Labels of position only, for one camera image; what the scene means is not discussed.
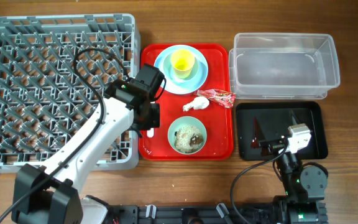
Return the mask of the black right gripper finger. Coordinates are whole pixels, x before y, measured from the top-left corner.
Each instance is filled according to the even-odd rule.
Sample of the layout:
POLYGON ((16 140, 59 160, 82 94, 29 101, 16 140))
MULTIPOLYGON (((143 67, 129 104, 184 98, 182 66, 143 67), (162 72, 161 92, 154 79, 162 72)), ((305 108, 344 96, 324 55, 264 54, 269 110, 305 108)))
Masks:
POLYGON ((293 110, 289 111, 290 117, 291 117, 291 121, 292 121, 292 126, 298 125, 300 124, 299 119, 296 117, 296 114, 294 113, 293 110))
POLYGON ((260 127, 260 124, 259 124, 257 118, 254 117, 251 147, 259 148, 260 144, 264 141, 265 141, 265 137, 264 137, 262 128, 260 127))

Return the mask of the white plastic fork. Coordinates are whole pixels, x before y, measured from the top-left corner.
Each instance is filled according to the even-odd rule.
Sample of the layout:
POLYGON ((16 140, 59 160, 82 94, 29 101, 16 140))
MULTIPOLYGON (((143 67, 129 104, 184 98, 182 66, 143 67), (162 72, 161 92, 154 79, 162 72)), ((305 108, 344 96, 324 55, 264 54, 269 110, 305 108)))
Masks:
POLYGON ((154 128, 147 130, 147 137, 152 138, 154 136, 154 128))

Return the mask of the green bowl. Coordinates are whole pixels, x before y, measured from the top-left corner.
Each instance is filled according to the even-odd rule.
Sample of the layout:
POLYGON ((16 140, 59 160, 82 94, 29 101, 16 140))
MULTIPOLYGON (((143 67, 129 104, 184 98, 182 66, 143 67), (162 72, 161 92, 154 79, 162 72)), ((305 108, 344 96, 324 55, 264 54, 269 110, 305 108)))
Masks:
POLYGON ((197 118, 194 118, 192 116, 182 116, 178 119, 176 119, 169 127, 168 129, 168 141, 169 141, 169 144, 170 146, 176 151, 178 152, 175 148, 174 148, 174 132, 181 126, 183 125, 186 125, 186 124, 189 124, 189 125, 193 125, 193 126, 196 126, 197 128, 200 129, 202 135, 204 136, 204 144, 202 145, 202 147, 194 152, 194 153, 191 153, 191 154, 196 154, 197 152, 199 152, 200 150, 202 150, 202 148, 205 146, 206 144, 206 140, 207 140, 207 131, 206 131, 206 128, 204 126, 204 124, 197 118))

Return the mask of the rice and food scraps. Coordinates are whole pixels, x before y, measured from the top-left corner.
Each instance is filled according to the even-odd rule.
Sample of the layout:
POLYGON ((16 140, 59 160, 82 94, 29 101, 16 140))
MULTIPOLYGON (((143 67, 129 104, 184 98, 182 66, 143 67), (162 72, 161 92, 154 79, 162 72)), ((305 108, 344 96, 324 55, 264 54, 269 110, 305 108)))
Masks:
POLYGON ((199 128, 193 125, 183 125, 174 132, 174 148, 184 154, 198 151, 204 144, 204 136, 199 128))

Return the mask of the red snack wrapper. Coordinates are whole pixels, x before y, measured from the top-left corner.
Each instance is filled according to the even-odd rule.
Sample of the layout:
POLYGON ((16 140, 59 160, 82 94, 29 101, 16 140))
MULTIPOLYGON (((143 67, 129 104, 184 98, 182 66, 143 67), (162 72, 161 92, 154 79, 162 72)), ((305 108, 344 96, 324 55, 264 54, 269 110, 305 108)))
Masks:
POLYGON ((197 90, 195 95, 203 96, 225 108, 232 108, 236 99, 235 93, 220 89, 197 90))

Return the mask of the white napkin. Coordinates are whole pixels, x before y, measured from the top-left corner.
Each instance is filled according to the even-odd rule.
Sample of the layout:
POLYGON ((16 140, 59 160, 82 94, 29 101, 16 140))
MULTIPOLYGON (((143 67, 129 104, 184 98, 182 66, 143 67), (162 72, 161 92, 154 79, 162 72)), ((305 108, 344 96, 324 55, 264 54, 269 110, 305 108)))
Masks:
POLYGON ((192 102, 187 103, 183 106, 183 111, 203 110, 209 106, 209 100, 204 96, 197 96, 192 102))

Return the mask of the yellow plastic cup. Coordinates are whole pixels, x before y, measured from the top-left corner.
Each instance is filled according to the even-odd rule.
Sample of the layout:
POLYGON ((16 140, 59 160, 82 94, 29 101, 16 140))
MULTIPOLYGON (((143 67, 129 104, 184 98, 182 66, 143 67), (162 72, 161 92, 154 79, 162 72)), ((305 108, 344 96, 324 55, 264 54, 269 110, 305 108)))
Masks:
POLYGON ((187 78, 195 64, 195 56, 187 49, 175 50, 170 57, 174 74, 181 79, 187 78))

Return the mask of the light blue small bowl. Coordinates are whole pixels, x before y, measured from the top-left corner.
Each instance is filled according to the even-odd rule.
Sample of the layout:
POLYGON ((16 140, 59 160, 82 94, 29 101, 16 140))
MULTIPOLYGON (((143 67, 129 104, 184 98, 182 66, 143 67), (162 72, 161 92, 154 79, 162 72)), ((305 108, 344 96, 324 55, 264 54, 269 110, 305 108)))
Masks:
POLYGON ((181 79, 181 78, 178 78, 175 74, 174 74, 174 70, 173 70, 173 67, 171 66, 171 63, 170 63, 170 57, 171 57, 171 54, 169 54, 166 59, 163 61, 163 71, 164 71, 164 74, 168 75, 168 78, 173 82, 173 83, 176 83, 176 84, 184 84, 184 83, 188 83, 188 82, 191 82, 193 79, 195 79, 195 76, 198 72, 198 61, 195 57, 195 64, 194 64, 194 67, 190 73, 190 75, 185 78, 185 79, 181 79))

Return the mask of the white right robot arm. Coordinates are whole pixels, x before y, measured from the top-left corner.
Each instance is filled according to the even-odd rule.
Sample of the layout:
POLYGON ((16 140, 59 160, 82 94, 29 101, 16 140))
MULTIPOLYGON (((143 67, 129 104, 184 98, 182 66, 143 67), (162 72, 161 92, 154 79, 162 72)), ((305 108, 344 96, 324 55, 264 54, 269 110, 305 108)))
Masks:
POLYGON ((275 156, 273 169, 286 191, 276 196, 268 209, 270 223, 327 223, 325 190, 328 170, 316 163, 302 163, 298 151, 310 143, 312 131, 305 123, 288 127, 288 134, 267 140, 257 118, 254 118, 251 147, 261 149, 263 156, 275 156))

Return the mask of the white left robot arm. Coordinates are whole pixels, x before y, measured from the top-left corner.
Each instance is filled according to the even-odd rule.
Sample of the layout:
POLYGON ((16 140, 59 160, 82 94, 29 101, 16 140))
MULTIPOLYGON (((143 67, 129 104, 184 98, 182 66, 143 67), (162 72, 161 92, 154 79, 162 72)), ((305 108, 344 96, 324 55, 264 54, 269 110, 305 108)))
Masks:
POLYGON ((15 223, 103 223, 109 206, 79 194, 94 166, 124 131, 155 128, 159 122, 156 100, 166 80, 116 80, 98 96, 90 119, 40 167, 24 165, 16 175, 13 204, 15 223))

